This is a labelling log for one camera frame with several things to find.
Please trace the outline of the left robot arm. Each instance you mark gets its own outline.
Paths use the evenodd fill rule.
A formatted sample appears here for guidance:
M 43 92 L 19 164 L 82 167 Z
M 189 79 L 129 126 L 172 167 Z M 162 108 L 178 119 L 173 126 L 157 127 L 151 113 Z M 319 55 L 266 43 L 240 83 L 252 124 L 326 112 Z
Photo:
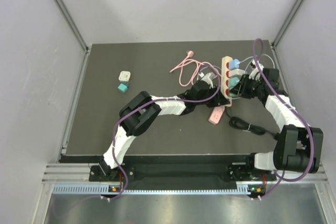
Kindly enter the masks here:
M 229 92 L 221 92 L 204 80 L 197 81 L 190 89 L 173 97 L 156 97 L 142 91 L 119 112 L 119 120 L 113 128 L 113 139 L 108 150 L 98 162 L 101 174 L 114 180 L 119 174 L 125 153 L 137 136 L 140 136 L 158 116 L 187 115 L 198 105 L 209 108 L 232 103 Z

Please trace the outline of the light teal usb charger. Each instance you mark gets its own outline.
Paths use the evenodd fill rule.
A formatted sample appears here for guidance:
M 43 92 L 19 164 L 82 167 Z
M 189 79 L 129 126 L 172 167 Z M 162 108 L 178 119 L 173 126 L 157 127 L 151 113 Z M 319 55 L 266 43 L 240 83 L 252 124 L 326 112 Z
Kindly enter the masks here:
M 239 83 L 240 79 L 238 77 L 233 77 L 228 80 L 228 87 L 231 89 Z

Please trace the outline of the beige red power strip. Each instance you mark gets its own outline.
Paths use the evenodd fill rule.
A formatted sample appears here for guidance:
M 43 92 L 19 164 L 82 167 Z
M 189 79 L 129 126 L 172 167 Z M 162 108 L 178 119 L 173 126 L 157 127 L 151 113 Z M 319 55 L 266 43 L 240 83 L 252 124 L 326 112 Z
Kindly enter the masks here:
M 232 61 L 232 57 L 225 56 L 222 58 L 222 65 L 221 65 L 221 93 L 222 95 L 228 100 L 228 104 L 225 107 L 232 106 L 232 97 L 229 95 L 229 68 L 228 64 Z

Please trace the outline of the white square plug adapter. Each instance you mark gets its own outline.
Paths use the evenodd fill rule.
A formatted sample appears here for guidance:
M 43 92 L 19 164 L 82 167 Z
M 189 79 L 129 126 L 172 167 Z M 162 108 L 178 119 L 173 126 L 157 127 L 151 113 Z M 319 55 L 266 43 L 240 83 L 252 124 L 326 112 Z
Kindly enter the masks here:
M 119 74 L 119 81 L 122 83 L 128 83 L 130 81 L 131 78 L 131 72 L 129 71 L 121 71 Z

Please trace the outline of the pink power strip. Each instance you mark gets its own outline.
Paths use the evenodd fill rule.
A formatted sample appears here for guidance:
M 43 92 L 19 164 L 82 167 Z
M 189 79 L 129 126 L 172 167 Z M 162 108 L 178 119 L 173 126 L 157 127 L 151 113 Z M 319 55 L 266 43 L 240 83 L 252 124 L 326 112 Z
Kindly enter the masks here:
M 208 119 L 211 124 L 218 124 L 225 112 L 224 106 L 218 106 L 213 108 L 213 111 Z

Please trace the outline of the white usb charger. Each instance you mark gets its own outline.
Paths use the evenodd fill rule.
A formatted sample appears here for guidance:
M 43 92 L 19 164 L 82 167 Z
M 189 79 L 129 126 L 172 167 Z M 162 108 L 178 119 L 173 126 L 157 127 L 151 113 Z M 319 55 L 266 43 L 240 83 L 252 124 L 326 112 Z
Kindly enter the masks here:
M 231 70 L 231 71 L 229 72 L 229 76 L 230 76 L 231 78 L 233 78 L 233 77 L 239 77 L 239 76 L 244 75 L 245 73 L 246 73 L 245 70 L 242 70 L 242 69 L 234 69 L 234 70 Z

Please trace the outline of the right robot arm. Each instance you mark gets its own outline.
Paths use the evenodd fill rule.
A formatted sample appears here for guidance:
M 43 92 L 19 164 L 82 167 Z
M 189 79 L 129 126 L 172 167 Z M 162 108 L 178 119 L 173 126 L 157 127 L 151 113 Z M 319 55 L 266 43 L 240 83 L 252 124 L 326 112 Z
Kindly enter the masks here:
M 297 117 L 286 91 L 279 88 L 279 70 L 265 68 L 267 78 L 245 74 L 231 92 L 241 98 L 258 98 L 275 120 L 279 133 L 273 151 L 250 154 L 251 163 L 245 166 L 245 174 L 252 180 L 258 179 L 265 170 L 288 170 L 303 174 L 316 173 L 319 169 L 323 132 L 311 127 Z

